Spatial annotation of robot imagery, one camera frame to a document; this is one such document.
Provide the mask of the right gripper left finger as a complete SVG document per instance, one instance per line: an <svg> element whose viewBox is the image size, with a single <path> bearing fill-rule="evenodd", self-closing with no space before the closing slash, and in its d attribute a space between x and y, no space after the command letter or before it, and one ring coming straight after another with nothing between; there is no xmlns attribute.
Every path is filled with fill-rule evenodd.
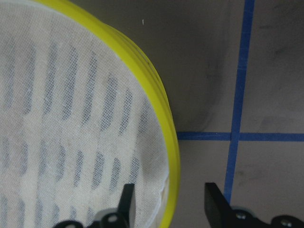
<svg viewBox="0 0 304 228"><path fill-rule="evenodd" d="M122 215L128 228L134 228L136 217L135 184L124 185L117 212Z"/></svg>

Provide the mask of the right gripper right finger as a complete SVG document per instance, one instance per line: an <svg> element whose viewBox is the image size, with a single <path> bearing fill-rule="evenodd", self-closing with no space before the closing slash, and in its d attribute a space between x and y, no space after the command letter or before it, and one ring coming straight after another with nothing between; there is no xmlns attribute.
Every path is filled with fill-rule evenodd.
<svg viewBox="0 0 304 228"><path fill-rule="evenodd" d="M211 228L228 228L231 224L232 208L216 183L205 183L204 210Z"/></svg>

